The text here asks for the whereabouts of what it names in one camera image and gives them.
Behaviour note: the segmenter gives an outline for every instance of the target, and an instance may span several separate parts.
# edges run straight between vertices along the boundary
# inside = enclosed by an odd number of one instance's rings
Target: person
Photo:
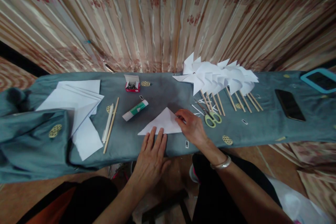
[[[193,223],[292,223],[267,177],[252,163],[219,150],[202,121],[189,110],[176,112],[185,137],[201,152],[192,157],[200,183]],[[167,134],[147,133],[134,171],[118,193],[111,180],[94,177],[74,191],[59,223],[133,223],[132,212],[170,164],[164,158]]]

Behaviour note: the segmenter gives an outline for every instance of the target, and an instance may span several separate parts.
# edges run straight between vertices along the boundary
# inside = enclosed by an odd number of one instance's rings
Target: red box
[[[126,85],[125,85],[126,92],[140,92],[139,76],[137,75],[124,75],[124,76],[126,79]],[[127,87],[129,83],[135,83],[135,86],[137,87],[137,89],[128,89]]]
[[[125,89],[127,92],[140,92],[140,83],[136,82],[135,86],[138,87],[138,89],[127,89],[129,82],[126,82]]]

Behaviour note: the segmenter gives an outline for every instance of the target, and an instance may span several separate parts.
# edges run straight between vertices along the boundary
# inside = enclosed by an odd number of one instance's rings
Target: wrist
[[[228,158],[209,138],[197,147],[214,166],[224,163]]]
[[[146,187],[134,176],[129,178],[124,190],[132,193],[135,196],[135,201],[140,201],[146,194]]]

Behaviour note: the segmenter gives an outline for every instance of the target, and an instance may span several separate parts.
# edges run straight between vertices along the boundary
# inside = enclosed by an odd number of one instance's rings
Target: green-handled scissors
[[[197,102],[197,104],[201,107],[201,109],[203,109],[204,113],[205,113],[205,116],[204,116],[204,120],[205,120],[205,123],[210,127],[210,128],[215,128],[216,127],[216,123],[221,123],[222,122],[222,119],[221,117],[214,113],[214,112],[210,112],[208,110],[206,110],[205,108],[203,108],[203,106],[201,104],[199,104],[198,101],[196,101],[196,99],[194,99],[195,102]]]

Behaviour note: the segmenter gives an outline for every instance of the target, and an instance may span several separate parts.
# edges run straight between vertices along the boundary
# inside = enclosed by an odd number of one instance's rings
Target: black phone
[[[288,118],[298,121],[306,121],[292,93],[279,89],[276,89],[275,93]]]

